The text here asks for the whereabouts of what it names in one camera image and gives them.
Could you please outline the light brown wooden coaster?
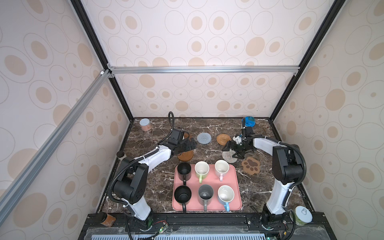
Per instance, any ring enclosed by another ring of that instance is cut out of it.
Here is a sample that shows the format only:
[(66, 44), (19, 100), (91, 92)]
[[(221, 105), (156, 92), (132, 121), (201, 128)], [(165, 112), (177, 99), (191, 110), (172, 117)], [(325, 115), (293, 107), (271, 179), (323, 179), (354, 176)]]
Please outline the light brown wooden coaster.
[(188, 151), (177, 155), (177, 158), (182, 162), (188, 162), (194, 157), (194, 151)]

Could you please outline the white woven round coaster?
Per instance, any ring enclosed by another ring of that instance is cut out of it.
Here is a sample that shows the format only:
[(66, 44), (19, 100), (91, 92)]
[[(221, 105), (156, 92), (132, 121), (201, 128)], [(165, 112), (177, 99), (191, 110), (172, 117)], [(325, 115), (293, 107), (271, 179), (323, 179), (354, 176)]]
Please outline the white woven round coaster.
[(223, 159), (228, 162), (229, 164), (232, 164), (232, 163), (235, 163), (238, 159), (237, 158), (234, 158), (233, 155), (235, 154), (236, 152), (235, 151), (225, 151), (225, 152), (222, 152), (222, 157)]

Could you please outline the cork paw print coaster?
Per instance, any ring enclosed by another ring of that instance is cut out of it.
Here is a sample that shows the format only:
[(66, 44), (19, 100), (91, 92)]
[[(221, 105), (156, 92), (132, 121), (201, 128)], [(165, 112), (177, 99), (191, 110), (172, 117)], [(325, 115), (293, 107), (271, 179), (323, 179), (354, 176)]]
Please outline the cork paw print coaster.
[(242, 166), (243, 171), (251, 176), (255, 174), (257, 175), (261, 171), (261, 163), (252, 157), (247, 157), (245, 160), (243, 160)]

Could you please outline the woven rattan round coaster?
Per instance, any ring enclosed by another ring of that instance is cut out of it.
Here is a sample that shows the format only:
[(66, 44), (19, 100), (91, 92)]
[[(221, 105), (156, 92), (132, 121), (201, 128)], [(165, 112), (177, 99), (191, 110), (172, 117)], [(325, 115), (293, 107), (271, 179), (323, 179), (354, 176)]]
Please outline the woven rattan round coaster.
[(227, 142), (231, 140), (231, 137), (227, 134), (219, 134), (216, 140), (219, 145), (225, 146)]

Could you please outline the grey felt round coaster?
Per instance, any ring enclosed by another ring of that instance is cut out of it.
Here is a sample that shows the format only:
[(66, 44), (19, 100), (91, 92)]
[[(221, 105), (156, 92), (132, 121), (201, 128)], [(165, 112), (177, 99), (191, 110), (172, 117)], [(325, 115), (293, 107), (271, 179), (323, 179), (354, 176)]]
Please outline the grey felt round coaster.
[(202, 145), (207, 145), (212, 141), (212, 137), (209, 133), (200, 133), (197, 136), (197, 140)]

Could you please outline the dark brown wooden coaster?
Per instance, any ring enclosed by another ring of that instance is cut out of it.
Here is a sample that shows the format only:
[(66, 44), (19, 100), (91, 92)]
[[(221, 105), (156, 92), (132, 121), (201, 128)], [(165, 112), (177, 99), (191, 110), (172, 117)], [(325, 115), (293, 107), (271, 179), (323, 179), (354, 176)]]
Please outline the dark brown wooden coaster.
[(184, 132), (184, 140), (185, 139), (190, 139), (191, 138), (191, 134), (188, 133), (188, 132)]

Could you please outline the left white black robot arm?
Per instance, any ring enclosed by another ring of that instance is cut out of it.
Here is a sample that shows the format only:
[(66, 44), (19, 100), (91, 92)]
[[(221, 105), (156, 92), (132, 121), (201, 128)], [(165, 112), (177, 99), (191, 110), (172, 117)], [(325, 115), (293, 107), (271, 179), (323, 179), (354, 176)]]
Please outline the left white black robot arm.
[(144, 197), (148, 173), (173, 156), (196, 148), (195, 139), (184, 139), (176, 145), (171, 142), (157, 145), (148, 153), (133, 159), (125, 157), (121, 161), (119, 172), (108, 186), (109, 199), (122, 204), (136, 219), (146, 221), (152, 211)]

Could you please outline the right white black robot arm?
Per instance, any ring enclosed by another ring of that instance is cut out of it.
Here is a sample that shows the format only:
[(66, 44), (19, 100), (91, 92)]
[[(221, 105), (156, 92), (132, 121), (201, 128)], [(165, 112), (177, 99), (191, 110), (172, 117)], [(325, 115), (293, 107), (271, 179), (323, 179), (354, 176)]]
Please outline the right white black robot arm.
[(290, 145), (266, 136), (235, 137), (226, 143), (223, 152), (234, 151), (233, 158), (243, 160), (250, 150), (262, 150), (272, 156), (275, 178), (272, 194), (261, 213), (261, 222), (267, 224), (284, 218), (288, 199), (293, 189), (302, 183), (307, 173), (305, 158), (296, 145)]

